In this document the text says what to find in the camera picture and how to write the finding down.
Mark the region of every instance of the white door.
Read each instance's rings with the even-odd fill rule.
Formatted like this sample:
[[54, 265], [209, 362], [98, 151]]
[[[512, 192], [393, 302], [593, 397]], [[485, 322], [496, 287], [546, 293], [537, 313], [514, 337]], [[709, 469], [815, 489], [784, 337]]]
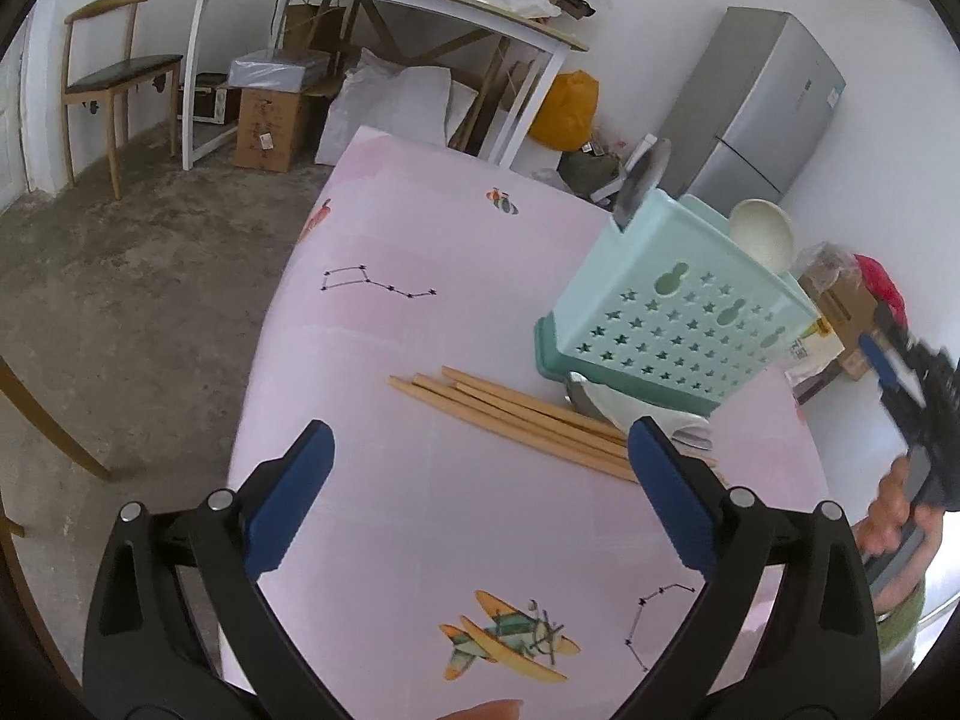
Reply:
[[21, 30], [0, 60], [0, 211], [27, 189], [20, 149], [20, 60], [23, 55]]

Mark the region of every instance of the yellow airplane illustration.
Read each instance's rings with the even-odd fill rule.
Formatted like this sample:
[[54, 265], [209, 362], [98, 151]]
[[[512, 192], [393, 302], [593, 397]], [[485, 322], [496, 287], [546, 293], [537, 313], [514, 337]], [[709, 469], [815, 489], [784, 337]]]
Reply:
[[[461, 628], [440, 625], [440, 630], [453, 643], [453, 655], [443, 671], [443, 678], [456, 680], [477, 659], [489, 664], [503, 664], [525, 677], [544, 683], [566, 682], [566, 677], [555, 669], [557, 655], [576, 655], [580, 651], [573, 641], [560, 634], [563, 625], [554, 625], [546, 610], [531, 601], [529, 610], [535, 616], [522, 613], [496, 596], [476, 591], [477, 602], [493, 624], [482, 628], [461, 615]], [[550, 665], [536, 662], [538, 656], [547, 656]]]

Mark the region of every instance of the basket base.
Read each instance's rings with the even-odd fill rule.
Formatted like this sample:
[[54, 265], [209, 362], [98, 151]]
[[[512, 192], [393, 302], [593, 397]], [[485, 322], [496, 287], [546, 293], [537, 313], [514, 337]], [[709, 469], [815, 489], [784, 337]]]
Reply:
[[597, 365], [596, 362], [578, 360], [563, 354], [557, 348], [557, 328], [553, 314], [538, 319], [534, 325], [534, 350], [536, 370], [546, 379], [564, 382], [571, 372], [577, 372], [594, 384], [603, 384], [618, 392], [639, 398], [654, 406], [678, 412], [709, 416], [720, 404], [708, 398], [698, 397], [687, 392], [676, 391], [659, 384], [644, 381], [637, 376], [620, 373]]

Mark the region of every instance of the yellow plastic bag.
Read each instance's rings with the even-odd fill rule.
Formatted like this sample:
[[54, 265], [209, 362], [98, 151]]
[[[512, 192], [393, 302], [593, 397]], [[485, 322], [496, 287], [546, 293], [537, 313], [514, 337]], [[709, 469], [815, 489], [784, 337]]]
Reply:
[[577, 151], [590, 139], [599, 98], [600, 82], [589, 73], [561, 73], [546, 93], [530, 137], [556, 151]]

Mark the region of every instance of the wooden chopstick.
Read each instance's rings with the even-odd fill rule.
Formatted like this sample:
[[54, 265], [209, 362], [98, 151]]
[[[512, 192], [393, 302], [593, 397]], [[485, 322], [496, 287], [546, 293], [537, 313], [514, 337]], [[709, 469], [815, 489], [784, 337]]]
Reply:
[[527, 430], [543, 437], [544, 439], [550, 440], [551, 442], [561, 443], [562, 445], [569, 446], [571, 449], [587, 452], [589, 455], [597, 456], [597, 459], [599, 460], [606, 460], [609, 463], [616, 463], [618, 466], [623, 466], [626, 469], [630, 467], [630, 461], [619, 455], [608, 454], [607, 452], [604, 452], [593, 446], [579, 442], [579, 440], [574, 440], [571, 437], [560, 435], [559, 433], [555, 433], [551, 429], [542, 427], [534, 422], [528, 422], [527, 420], [520, 418], [513, 413], [498, 409], [496, 406], [493, 406], [486, 401], [479, 400], [478, 398], [472, 397], [465, 392], [459, 391], [459, 389], [454, 389], [452, 386], [443, 384], [443, 382], [438, 382], [434, 379], [431, 379], [429, 376], [424, 376], [421, 373], [418, 373], [416, 376], [414, 376], [413, 383], [416, 386], [422, 386], [424, 389], [429, 389], [429, 391], [435, 392], [436, 394], [448, 398], [449, 400], [454, 400], [463, 406], [469, 406], [469, 408], [486, 413], [486, 415], [492, 416], [493, 418], [499, 419], [514, 427]]
[[488, 404], [491, 404], [492, 406], [496, 406], [498, 409], [505, 410], [507, 413], [519, 416], [527, 422], [531, 422], [535, 425], [541, 426], [542, 428], [549, 429], [552, 433], [556, 433], [559, 436], [568, 437], [569, 439], [573, 439], [575, 442], [592, 446], [594, 449], [598, 449], [601, 452], [607, 453], [608, 455], [616, 455], [617, 457], [623, 458], [623, 460], [627, 460], [627, 447], [620, 445], [619, 443], [614, 443], [610, 440], [603, 439], [603, 437], [596, 436], [589, 431], [575, 427], [568, 422], [554, 419], [552, 416], [547, 416], [545, 413], [538, 412], [534, 409], [528, 409], [526, 406], [521, 406], [520, 404], [505, 400], [497, 395], [477, 389], [475, 386], [469, 386], [467, 384], [463, 384], [462, 382], [457, 382], [457, 389], [459, 389], [461, 392], [465, 392], [467, 395], [475, 397], [477, 400], [482, 400]]
[[585, 466], [588, 469], [601, 471], [608, 475], [616, 476], [618, 479], [623, 479], [627, 482], [638, 484], [637, 477], [634, 476], [634, 473], [629, 469], [624, 469], [623, 466], [618, 466], [617, 464], [609, 463], [608, 461], [599, 460], [596, 456], [587, 454], [587, 452], [573, 449], [569, 446], [562, 445], [561, 443], [554, 442], [553, 440], [547, 440], [544, 437], [535, 435], [523, 428], [518, 428], [514, 425], [507, 424], [502, 419], [486, 415], [486, 413], [479, 412], [477, 409], [470, 408], [462, 403], [457, 403], [454, 400], [450, 400], [442, 395], [436, 394], [433, 391], [429, 391], [429, 389], [426, 389], [423, 386], [417, 386], [415, 384], [411, 384], [410, 382], [405, 382], [395, 376], [388, 377], [387, 383], [393, 388], [399, 389], [401, 392], [405, 392], [405, 394], [408, 394], [419, 401], [428, 403], [436, 409], [440, 409], [442, 412], [449, 413], [450, 415], [456, 416], [456, 418], [464, 420], [464, 422], [469, 422], [470, 424], [481, 427], [484, 430], [489, 430], [491, 433], [496, 433], [498, 436], [505, 437], [506, 439], [512, 439], [515, 442], [522, 443], [522, 445], [538, 449], [541, 452], [546, 452], [549, 455], [554, 455], [555, 457], [562, 458], [563, 460], [571, 461], [572, 463], [579, 464], [580, 466]]
[[589, 430], [589, 432], [618, 440], [618, 442], [621, 443], [626, 442], [626, 437], [623, 435], [623, 431], [614, 425], [608, 425], [606, 422], [601, 422], [598, 419], [591, 419], [589, 416], [582, 415], [582, 413], [577, 413], [571, 409], [565, 409], [562, 406], [555, 406], [552, 403], [547, 403], [539, 398], [534, 398], [531, 395], [525, 394], [524, 392], [517, 392], [515, 389], [510, 389], [508, 386], [501, 386], [500, 384], [489, 382], [486, 379], [481, 379], [478, 376], [472, 376], [469, 373], [464, 373], [462, 370], [456, 370], [456, 368], [453, 367], [447, 367], [444, 365], [440, 370], [443, 372], [443, 375], [445, 375], [446, 378], [453, 379], [453, 381], [459, 384], [472, 386], [474, 389], [480, 389], [480, 391], [487, 392], [491, 395], [496, 395], [503, 400], [508, 400], [511, 403], [534, 410], [535, 412], [544, 413], [547, 416], [552, 416], [554, 419], [584, 428], [585, 430]]

